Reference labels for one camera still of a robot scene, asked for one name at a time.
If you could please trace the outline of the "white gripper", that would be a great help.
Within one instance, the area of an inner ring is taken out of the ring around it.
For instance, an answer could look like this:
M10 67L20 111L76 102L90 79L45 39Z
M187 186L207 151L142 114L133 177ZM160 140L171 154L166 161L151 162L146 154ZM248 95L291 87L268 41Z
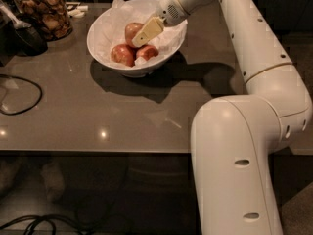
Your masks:
M163 33L164 26L176 26L188 17L186 0L159 0L156 17L149 18L132 39L135 47L141 47Z

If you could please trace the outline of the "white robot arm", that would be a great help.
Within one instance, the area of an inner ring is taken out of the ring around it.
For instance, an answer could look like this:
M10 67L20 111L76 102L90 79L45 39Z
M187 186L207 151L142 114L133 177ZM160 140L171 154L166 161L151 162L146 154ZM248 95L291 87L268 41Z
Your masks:
M159 0L135 36L141 46L210 0ZM252 0L218 0L246 94L196 113L191 154L202 235L283 235L268 165L312 119L297 69Z

